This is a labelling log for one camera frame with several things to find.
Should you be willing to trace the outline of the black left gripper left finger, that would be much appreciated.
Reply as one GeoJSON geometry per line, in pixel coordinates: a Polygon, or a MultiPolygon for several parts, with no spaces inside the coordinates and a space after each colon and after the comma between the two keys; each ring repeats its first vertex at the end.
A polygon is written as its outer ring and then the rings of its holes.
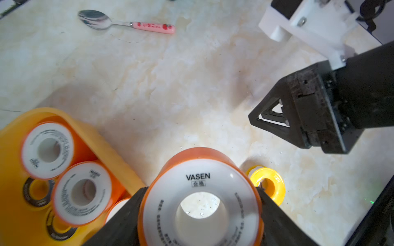
{"type": "Polygon", "coordinates": [[[95,233],[85,246],[139,246],[137,219],[148,188],[139,189],[108,223],[95,233]]]}

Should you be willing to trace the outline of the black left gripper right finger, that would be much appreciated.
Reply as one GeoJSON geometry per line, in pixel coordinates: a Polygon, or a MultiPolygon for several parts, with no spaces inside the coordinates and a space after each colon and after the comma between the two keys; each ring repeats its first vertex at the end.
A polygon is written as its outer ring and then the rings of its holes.
{"type": "Polygon", "coordinates": [[[304,233],[282,209],[257,187],[262,202],[261,218],[264,222],[262,246],[317,246],[318,244],[304,233]]]}

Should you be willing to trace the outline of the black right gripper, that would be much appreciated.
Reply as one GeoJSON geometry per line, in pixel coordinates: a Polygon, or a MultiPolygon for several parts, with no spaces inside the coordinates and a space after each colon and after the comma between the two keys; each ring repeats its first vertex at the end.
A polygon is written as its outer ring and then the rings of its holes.
{"type": "Polygon", "coordinates": [[[394,44],[340,69],[323,61],[280,79],[248,118],[298,148],[349,153],[365,129],[394,124],[394,44]]]}

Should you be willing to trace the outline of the orange tape roll mid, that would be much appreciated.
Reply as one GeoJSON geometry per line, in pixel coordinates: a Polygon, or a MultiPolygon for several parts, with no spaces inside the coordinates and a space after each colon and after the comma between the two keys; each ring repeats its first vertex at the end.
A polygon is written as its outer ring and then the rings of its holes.
{"type": "Polygon", "coordinates": [[[125,188],[101,162],[71,166],[58,179],[52,202],[56,216],[73,227],[95,221],[123,195],[125,188]]]}
{"type": "Polygon", "coordinates": [[[129,196],[114,204],[107,213],[105,223],[108,223],[130,199],[131,197],[129,196]]]}

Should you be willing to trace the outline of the orange tape roll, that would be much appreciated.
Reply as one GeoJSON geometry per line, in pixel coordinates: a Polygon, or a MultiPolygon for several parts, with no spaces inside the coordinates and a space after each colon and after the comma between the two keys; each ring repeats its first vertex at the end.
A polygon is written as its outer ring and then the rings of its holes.
{"type": "Polygon", "coordinates": [[[173,156],[147,189],[137,231],[142,246],[258,246],[264,234],[262,202],[250,179],[225,154],[205,147],[173,156]],[[220,200],[209,217],[181,208],[188,196],[206,192],[220,200]]]}
{"type": "Polygon", "coordinates": [[[23,168],[35,179],[49,180],[70,166],[96,160],[96,155],[69,126],[42,122],[26,135],[21,147],[23,168]]]}

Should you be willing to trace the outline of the black yellow tape roll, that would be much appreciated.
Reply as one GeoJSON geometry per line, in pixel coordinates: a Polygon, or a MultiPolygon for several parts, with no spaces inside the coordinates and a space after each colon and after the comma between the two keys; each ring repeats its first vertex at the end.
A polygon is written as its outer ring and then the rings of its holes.
{"type": "Polygon", "coordinates": [[[56,179],[42,180],[29,177],[23,185],[23,198],[28,206],[42,210],[52,203],[52,192],[56,179]]]}
{"type": "Polygon", "coordinates": [[[45,226],[49,237],[55,241],[66,241],[77,231],[76,227],[64,223],[56,216],[52,209],[47,212],[45,226]]]}

